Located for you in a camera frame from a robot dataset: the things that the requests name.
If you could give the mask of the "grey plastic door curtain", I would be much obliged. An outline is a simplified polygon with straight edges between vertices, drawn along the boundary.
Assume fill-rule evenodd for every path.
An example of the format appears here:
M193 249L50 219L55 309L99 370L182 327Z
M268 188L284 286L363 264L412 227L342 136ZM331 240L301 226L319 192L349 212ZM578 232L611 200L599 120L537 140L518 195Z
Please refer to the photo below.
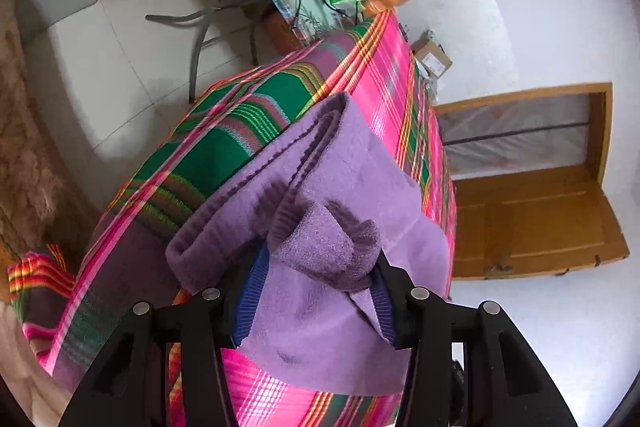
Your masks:
M588 148L589 96L531 98L438 116L456 180L579 165Z

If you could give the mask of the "purple knit sweater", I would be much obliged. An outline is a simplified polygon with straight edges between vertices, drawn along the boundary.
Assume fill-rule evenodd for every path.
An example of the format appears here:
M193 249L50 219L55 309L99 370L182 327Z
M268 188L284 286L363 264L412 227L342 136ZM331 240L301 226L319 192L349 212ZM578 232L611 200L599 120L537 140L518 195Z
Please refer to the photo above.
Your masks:
M219 187L166 259L195 294L259 249L269 269L243 355L297 387L400 392L409 353L382 335L370 273L384 255L445 295L448 242L349 94L312 106Z

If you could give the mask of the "brown cardboard parcel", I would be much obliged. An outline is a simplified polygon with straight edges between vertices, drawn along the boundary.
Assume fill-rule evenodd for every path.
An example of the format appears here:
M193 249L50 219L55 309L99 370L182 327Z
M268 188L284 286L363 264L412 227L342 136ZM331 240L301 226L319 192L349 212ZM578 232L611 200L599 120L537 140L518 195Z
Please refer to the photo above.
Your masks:
M439 79L450 69L452 61L444 48L438 43L433 31L423 31L411 46L418 62L434 79Z

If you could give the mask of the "wooden door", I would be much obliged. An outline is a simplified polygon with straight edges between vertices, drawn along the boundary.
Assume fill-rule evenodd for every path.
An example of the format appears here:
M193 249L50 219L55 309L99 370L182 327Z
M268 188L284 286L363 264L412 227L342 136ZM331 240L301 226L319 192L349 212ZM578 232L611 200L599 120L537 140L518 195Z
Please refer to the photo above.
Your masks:
M602 183L610 148L613 87L582 83L440 104L460 109L547 96L589 96L587 157L579 165L454 180L458 224L454 278L498 280L564 274L628 257Z

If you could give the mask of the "pink green plaid tablecloth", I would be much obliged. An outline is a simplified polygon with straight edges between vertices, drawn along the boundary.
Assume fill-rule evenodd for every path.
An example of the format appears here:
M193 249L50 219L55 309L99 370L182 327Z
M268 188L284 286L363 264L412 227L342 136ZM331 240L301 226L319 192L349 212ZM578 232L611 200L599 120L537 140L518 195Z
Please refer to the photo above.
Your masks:
M375 262L447 296L456 225L393 14L219 80L77 273L55 247L9 269L2 424L390 425L409 355Z

